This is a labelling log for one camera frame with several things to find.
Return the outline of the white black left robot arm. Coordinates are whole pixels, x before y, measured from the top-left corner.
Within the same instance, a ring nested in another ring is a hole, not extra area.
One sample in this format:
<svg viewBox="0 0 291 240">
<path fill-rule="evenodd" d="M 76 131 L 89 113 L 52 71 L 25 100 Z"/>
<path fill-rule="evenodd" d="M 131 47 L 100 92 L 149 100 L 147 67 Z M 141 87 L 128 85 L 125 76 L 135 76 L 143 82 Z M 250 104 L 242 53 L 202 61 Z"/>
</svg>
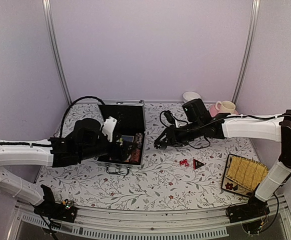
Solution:
<svg viewBox="0 0 291 240">
<path fill-rule="evenodd" d="M 0 140 L 0 190 L 28 201 L 49 217 L 60 213 L 52 190 L 36 186 L 4 168 L 8 165 L 35 165 L 53 168 L 80 164 L 90 158 L 105 157 L 123 164 L 140 163 L 144 134 L 118 132 L 118 121 L 109 117 L 103 124 L 93 118 L 78 120 L 65 137 L 40 141 Z"/>
</svg>

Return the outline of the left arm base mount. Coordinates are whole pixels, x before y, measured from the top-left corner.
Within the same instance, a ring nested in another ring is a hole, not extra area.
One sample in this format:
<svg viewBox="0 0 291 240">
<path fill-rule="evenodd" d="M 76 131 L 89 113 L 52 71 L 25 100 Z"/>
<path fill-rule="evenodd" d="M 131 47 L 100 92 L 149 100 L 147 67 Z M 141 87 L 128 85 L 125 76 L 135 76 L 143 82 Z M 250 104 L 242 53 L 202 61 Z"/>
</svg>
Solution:
<svg viewBox="0 0 291 240">
<path fill-rule="evenodd" d="M 56 202 L 52 190 L 43 184 L 40 185 L 43 190 L 43 202 L 34 206 L 34 213 L 49 220 L 59 220 L 68 223 L 74 223 L 78 208 L 73 200 L 65 199 L 62 202 Z"/>
</svg>

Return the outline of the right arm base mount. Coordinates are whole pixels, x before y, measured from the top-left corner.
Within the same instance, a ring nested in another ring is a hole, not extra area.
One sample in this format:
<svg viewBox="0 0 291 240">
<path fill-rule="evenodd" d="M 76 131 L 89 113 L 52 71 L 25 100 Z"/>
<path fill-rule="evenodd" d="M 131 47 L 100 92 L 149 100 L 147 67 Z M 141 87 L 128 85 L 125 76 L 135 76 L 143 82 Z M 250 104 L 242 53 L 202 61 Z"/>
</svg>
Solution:
<svg viewBox="0 0 291 240">
<path fill-rule="evenodd" d="M 226 208 L 225 214 L 230 223 L 237 223 L 266 216 L 270 213 L 268 202 L 251 195 L 247 203 L 234 204 Z"/>
</svg>

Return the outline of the aluminium poker case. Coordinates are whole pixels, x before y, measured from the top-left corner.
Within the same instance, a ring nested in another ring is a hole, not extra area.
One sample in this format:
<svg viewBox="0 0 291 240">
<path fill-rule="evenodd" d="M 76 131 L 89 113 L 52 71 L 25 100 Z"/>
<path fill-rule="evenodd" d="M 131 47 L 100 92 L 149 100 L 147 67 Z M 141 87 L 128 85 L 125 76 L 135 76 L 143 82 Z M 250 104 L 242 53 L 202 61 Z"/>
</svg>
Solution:
<svg viewBox="0 0 291 240">
<path fill-rule="evenodd" d="M 104 104 L 98 105 L 98 108 L 103 120 L 108 117 L 117 119 L 113 138 L 119 135 L 135 137 L 137 133 L 143 134 L 140 163 L 130 162 L 134 142 L 128 142 L 127 161 L 98 161 L 105 166 L 108 174 L 126 176 L 130 170 L 136 170 L 142 166 L 146 133 L 145 102 L 143 100 L 106 99 Z"/>
</svg>

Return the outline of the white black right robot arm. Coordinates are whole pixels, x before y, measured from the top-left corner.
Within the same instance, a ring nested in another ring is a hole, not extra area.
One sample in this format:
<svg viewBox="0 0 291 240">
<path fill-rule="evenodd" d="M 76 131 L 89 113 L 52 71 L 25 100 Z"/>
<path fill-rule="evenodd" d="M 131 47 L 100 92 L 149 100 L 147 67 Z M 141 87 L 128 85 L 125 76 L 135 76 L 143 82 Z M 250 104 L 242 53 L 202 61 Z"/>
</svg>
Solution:
<svg viewBox="0 0 291 240">
<path fill-rule="evenodd" d="M 156 149 L 186 146 L 199 137 L 220 140 L 248 138 L 281 145 L 278 160 L 254 190 L 250 198 L 252 201 L 244 206 L 244 214 L 248 218 L 255 218 L 263 211 L 263 202 L 291 176 L 291 110 L 282 114 L 260 116 L 230 113 L 211 116 L 207 110 L 195 113 L 188 109 L 185 113 L 189 123 L 180 127 L 174 124 L 166 126 L 154 141 Z"/>
</svg>

